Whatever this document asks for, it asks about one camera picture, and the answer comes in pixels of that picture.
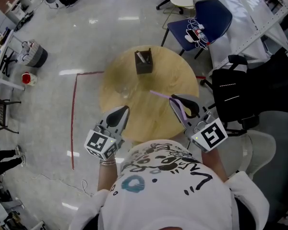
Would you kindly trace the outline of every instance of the laundry basket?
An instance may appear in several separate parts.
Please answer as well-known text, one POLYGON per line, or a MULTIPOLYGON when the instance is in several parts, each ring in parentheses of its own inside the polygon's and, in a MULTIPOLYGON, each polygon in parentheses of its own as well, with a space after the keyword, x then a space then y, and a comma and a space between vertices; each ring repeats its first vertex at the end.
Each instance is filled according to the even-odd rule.
POLYGON ((48 57, 48 52, 34 39, 22 43, 23 49, 17 57, 18 63, 39 68, 48 57))

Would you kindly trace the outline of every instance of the white bucket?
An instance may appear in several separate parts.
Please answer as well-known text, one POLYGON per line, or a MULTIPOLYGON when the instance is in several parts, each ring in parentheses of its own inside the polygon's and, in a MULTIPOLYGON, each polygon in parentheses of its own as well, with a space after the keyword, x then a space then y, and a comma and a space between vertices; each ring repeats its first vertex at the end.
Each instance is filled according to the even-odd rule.
POLYGON ((31 86, 34 86, 37 83, 37 76, 27 71, 23 75, 21 75, 21 79, 24 84, 31 86))

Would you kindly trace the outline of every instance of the blue circle print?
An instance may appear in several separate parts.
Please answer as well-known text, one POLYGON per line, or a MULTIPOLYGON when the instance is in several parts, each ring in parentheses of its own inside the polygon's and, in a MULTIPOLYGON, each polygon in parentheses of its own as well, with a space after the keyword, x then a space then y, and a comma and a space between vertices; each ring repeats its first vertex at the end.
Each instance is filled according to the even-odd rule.
POLYGON ((121 188, 125 189, 129 192, 138 193, 138 192, 144 190, 145 181, 144 181, 143 177, 135 174, 135 175, 129 176, 127 179, 125 179, 121 183, 121 188))

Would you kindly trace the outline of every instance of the white cable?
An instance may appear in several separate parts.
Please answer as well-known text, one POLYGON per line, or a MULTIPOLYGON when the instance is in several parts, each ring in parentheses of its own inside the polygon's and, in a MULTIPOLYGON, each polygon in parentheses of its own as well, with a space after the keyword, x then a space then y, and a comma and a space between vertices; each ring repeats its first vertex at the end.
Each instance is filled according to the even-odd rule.
POLYGON ((86 195, 88 195, 89 197, 93 197, 94 194, 89 194, 85 191, 85 189, 87 188, 87 181, 86 180, 81 180, 81 185, 82 185, 82 190, 76 186, 71 186, 65 182, 63 182, 61 179, 50 179, 49 177, 45 176, 44 174, 39 174, 37 177, 30 177, 30 179, 37 179, 40 175, 46 177, 48 180, 51 180, 51 181, 60 181, 61 183, 63 183, 64 185, 68 186, 68 187, 72 187, 72 188, 75 188, 77 189, 78 191, 80 192, 84 192, 86 195))
MULTIPOLYGON (((189 23, 187 25, 188 30, 196 30, 199 28, 199 23, 194 18, 188 18, 188 23, 189 23)), ((201 42, 201 39, 198 42, 194 42, 194 43, 195 43, 196 48, 201 47, 205 50, 208 50, 206 45, 201 42)))

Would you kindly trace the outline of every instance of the white metal frame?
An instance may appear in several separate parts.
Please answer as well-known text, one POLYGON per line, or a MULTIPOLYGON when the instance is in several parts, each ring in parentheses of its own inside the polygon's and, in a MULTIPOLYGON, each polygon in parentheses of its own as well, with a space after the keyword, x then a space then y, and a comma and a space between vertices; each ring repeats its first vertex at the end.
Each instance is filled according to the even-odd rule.
MULTIPOLYGON (((245 40, 241 43, 241 45, 236 49, 235 52, 233 52, 233 55, 240 54, 243 50, 247 49, 253 42, 255 42, 257 39, 260 39, 264 33, 269 30, 275 23, 278 23, 280 20, 282 20, 286 15, 288 14, 288 3, 285 4, 277 13, 271 18, 270 21, 268 21, 263 27, 259 28, 252 36, 250 36, 249 39, 245 40)), ((225 65, 228 65, 228 57, 226 57, 220 64, 218 64, 215 68, 213 68, 209 75, 212 74, 212 72, 215 69, 220 69, 224 67, 225 65)))

